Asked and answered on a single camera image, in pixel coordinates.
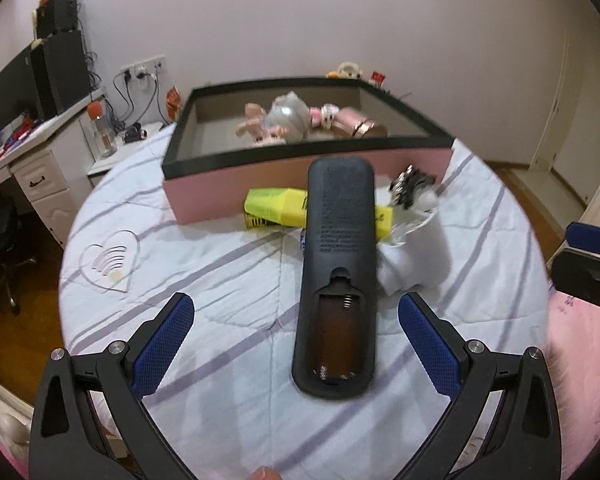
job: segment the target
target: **metal bolt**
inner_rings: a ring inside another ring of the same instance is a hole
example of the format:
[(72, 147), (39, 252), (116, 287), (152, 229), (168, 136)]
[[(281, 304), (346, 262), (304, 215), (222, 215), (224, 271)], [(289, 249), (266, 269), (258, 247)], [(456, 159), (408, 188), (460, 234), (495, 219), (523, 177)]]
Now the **metal bolt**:
[(119, 354), (125, 349), (124, 341), (114, 341), (109, 345), (109, 353), (110, 354)]
[(542, 350), (536, 346), (530, 346), (528, 352), (532, 359), (539, 359), (542, 357)]
[(62, 348), (56, 348), (55, 350), (53, 350), (51, 352), (51, 358), (53, 359), (53, 361), (59, 361), (63, 357), (64, 357), (64, 349), (62, 349)]
[(482, 352), (484, 352), (483, 342), (478, 341), (477, 339), (471, 339), (471, 341), (467, 343), (467, 346), (469, 347), (469, 350), (474, 354), (481, 354)]

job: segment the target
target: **drawer handle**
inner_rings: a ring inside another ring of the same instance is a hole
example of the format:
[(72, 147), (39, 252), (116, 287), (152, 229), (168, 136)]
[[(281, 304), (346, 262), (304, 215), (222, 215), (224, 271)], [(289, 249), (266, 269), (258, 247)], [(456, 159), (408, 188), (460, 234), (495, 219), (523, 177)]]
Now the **drawer handle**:
[(45, 180), (45, 176), (43, 175), (43, 176), (40, 177), (40, 180), (37, 181), (37, 182), (31, 182), (31, 181), (29, 181), (29, 187), (36, 187), (38, 184), (44, 182), (44, 180)]

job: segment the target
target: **wooden floor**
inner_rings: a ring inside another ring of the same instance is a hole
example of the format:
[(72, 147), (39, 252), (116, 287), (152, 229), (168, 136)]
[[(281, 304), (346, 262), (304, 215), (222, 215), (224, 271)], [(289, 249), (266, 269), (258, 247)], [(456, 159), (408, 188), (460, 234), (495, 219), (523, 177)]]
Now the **wooden floor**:
[[(562, 237), (541, 212), (541, 205), (521, 187), (509, 170), (496, 169), (529, 217), (545, 260), (560, 245)], [(62, 346), (58, 316), (58, 276), (62, 249), (36, 214), (22, 218), (25, 235), (22, 259), (35, 254), (38, 264), (22, 267), (17, 277), (16, 299), (20, 315), (14, 316), (1, 297), (0, 383), (33, 404), (38, 381), (52, 349)]]

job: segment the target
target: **box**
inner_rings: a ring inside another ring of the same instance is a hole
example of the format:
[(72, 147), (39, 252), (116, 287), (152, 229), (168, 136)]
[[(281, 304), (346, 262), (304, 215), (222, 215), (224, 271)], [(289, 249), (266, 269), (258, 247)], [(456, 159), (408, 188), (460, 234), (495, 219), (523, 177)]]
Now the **box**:
[[(250, 135), (235, 135), (245, 104), (269, 110), (273, 99), (290, 91), (309, 107), (357, 108), (384, 124), (389, 135), (357, 140), (309, 135), (305, 142), (258, 147)], [(360, 156), (377, 176), (391, 179), (414, 164), (439, 183), (452, 143), (440, 126), (362, 80), (301, 77), (207, 86), (191, 92), (178, 120), (162, 161), (163, 187), (177, 222), (186, 224), (243, 212), (253, 187), (306, 189), (309, 165), (321, 156)]]

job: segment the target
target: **wall socket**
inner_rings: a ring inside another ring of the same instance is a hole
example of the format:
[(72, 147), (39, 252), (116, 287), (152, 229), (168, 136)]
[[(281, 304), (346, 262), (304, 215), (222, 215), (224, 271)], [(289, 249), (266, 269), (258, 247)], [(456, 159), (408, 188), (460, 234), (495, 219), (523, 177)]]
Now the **wall socket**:
[(145, 59), (143, 61), (137, 61), (131, 65), (123, 66), (120, 69), (120, 72), (123, 73), (126, 70), (129, 70), (129, 72), (131, 72), (132, 79), (138, 77), (138, 74), (141, 72), (145, 72), (147, 74), (155, 74), (156, 72), (158, 72), (158, 70), (160, 72), (163, 72), (164, 71), (164, 60), (165, 60), (165, 56), (151, 57), (151, 58)]

